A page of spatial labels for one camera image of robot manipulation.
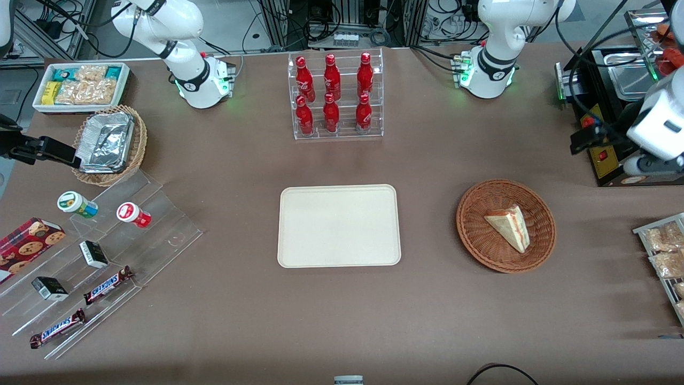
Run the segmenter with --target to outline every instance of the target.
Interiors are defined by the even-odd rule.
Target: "red bottle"
[[[303,56],[298,56],[295,63],[297,64],[297,88],[299,88],[300,95],[303,95],[307,102],[313,103],[316,100],[316,92],[313,90],[311,71],[306,67],[306,60]]]
[[[332,92],[326,94],[326,105],[323,107],[323,115],[326,117],[326,130],[331,134],[337,132],[340,123],[340,109],[335,103]]]
[[[331,92],[335,100],[342,97],[342,84],[340,80],[340,70],[335,64],[335,55],[326,55],[326,72],[323,74],[326,83],[326,93]]]
[[[297,110],[295,110],[295,115],[297,115],[297,122],[299,123],[300,130],[304,136],[313,135],[313,114],[311,114],[311,109],[306,105],[306,99],[302,95],[297,95]]]
[[[361,97],[364,92],[368,92],[368,95],[371,94],[373,91],[373,67],[371,67],[371,54],[368,52],[361,54],[361,66],[358,67],[356,81],[358,83],[358,97]]]
[[[356,106],[356,131],[361,135],[368,134],[368,131],[371,130],[371,114],[373,109],[368,104],[369,99],[368,94],[364,92],[359,97],[360,103]]]

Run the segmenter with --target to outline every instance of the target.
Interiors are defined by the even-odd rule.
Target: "wicker basket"
[[[519,253],[485,219],[487,211],[517,204],[529,232],[529,246]],[[556,228],[549,207],[528,187],[506,179],[478,183],[466,191],[456,211],[456,228],[466,249],[485,266],[502,273],[538,268],[555,246]]]
[[[117,105],[116,107],[107,108],[98,111],[98,114],[113,114],[114,112],[127,112],[135,118],[135,127],[133,128],[133,137],[131,139],[131,149],[127,159],[126,169],[119,174],[86,174],[73,169],[74,175],[81,182],[88,184],[96,184],[97,186],[108,187],[121,179],[127,173],[136,170],[142,163],[142,158],[145,156],[145,145],[147,145],[147,128],[145,122],[142,121],[140,115],[133,109],[126,105]],[[81,142],[81,135],[83,135],[83,128],[86,126],[86,121],[81,125],[76,139],[74,140],[74,148],[79,147]]]

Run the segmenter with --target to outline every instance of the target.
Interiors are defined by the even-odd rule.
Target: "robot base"
[[[451,61],[453,70],[463,71],[463,73],[453,74],[453,82],[456,88],[465,88],[476,97],[493,99],[501,95],[503,90],[511,84],[515,68],[508,75],[508,80],[491,80],[477,63],[477,56],[481,50],[482,47],[474,47],[470,51],[463,51],[458,61]]]
[[[209,108],[233,96],[235,67],[228,68],[225,62],[212,57],[205,60],[209,63],[209,76],[197,91],[183,90],[176,82],[181,96],[195,108]]]

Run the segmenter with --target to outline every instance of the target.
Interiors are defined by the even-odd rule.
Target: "table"
[[[556,103],[561,44],[530,44],[494,100],[455,90],[448,72],[386,49],[385,137],[301,143],[291,132],[287,54],[249,56],[235,97],[193,110],[162,61],[133,61],[127,104],[146,121],[143,169],[206,234],[57,361],[0,325],[9,384],[464,384],[482,365],[516,365],[541,384],[674,384],[684,379],[676,317],[631,229],[683,211],[679,187],[595,187],[572,157],[570,109]],[[82,116],[36,114],[30,133],[71,142]],[[0,233],[36,215],[64,222],[56,197],[95,196],[70,170],[17,164]],[[538,270],[476,262],[454,214],[467,188],[509,178],[534,189],[558,230]],[[284,269],[280,192],[391,184],[402,260],[395,266]],[[480,384],[526,384],[495,369]]]

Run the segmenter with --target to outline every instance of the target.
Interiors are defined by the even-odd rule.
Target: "white tray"
[[[111,98],[111,103],[109,104],[87,104],[87,105],[45,105],[41,104],[41,99],[43,92],[45,92],[45,86],[47,82],[52,80],[52,76],[58,69],[72,69],[80,67],[81,65],[97,65],[97,66],[110,66],[110,67],[121,67],[121,73],[119,73],[119,78],[116,80],[116,88],[114,89],[114,96]],[[50,64],[45,68],[45,74],[43,75],[38,91],[36,92],[36,97],[34,97],[33,107],[36,111],[42,112],[43,114],[83,114],[89,112],[95,112],[104,110],[105,108],[115,107],[119,105],[121,97],[124,94],[124,89],[126,88],[126,82],[128,81],[128,76],[130,73],[129,67],[122,62],[71,62],[71,63],[59,63]]]
[[[290,187],[280,194],[282,267],[388,266],[401,257],[392,186]]]

